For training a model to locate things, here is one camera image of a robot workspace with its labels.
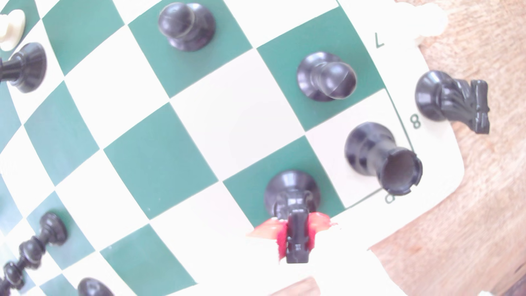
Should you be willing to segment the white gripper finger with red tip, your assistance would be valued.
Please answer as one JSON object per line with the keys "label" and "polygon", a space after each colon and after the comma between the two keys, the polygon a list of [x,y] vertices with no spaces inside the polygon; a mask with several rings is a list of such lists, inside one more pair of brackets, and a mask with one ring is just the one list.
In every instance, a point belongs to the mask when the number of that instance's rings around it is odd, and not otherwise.
{"label": "white gripper finger with red tip", "polygon": [[309,265],[321,295],[406,295],[377,256],[327,215],[309,215],[309,235]]}
{"label": "white gripper finger with red tip", "polygon": [[283,287],[279,239],[285,221],[268,219],[247,234],[232,239],[224,266],[214,276],[216,294],[271,295]]}

